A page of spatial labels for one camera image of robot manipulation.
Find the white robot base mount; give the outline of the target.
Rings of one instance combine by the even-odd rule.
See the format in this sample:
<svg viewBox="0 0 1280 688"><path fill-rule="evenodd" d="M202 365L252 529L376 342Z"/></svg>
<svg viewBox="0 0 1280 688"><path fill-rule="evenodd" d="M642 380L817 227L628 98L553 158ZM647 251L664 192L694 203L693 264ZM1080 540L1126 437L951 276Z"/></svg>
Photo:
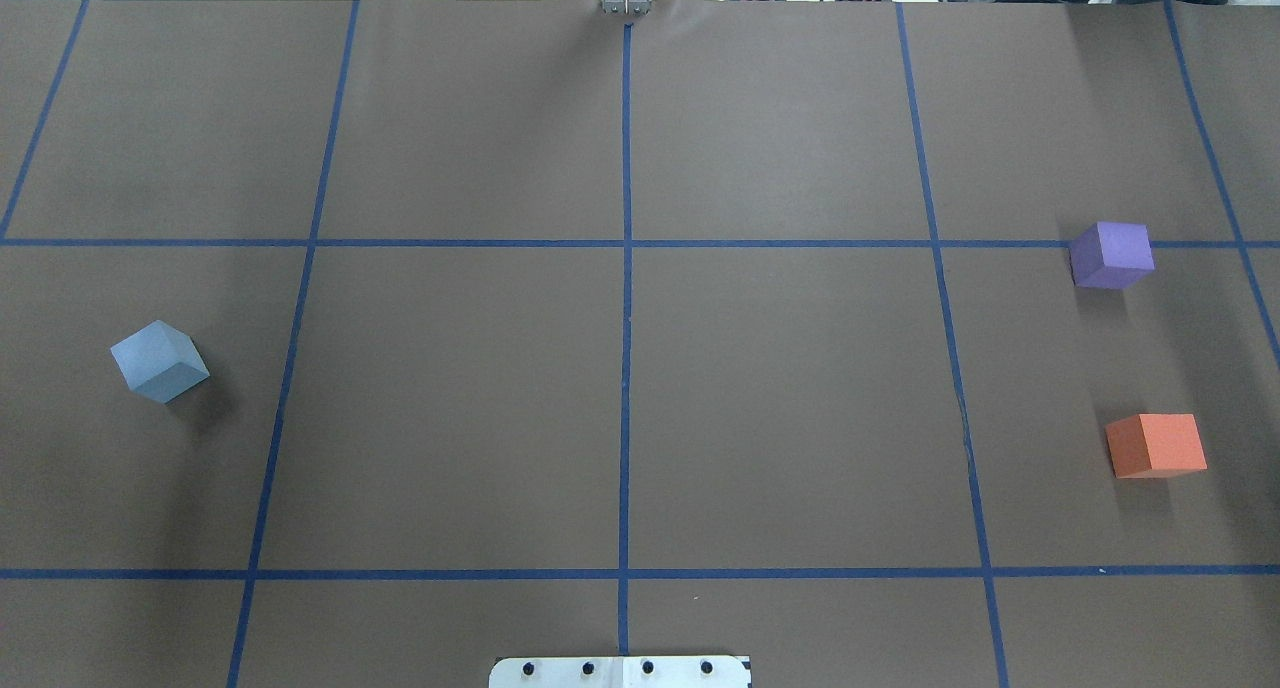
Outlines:
<svg viewBox="0 0 1280 688"><path fill-rule="evenodd" d="M750 659L732 655L509 657L489 687L751 687Z"/></svg>

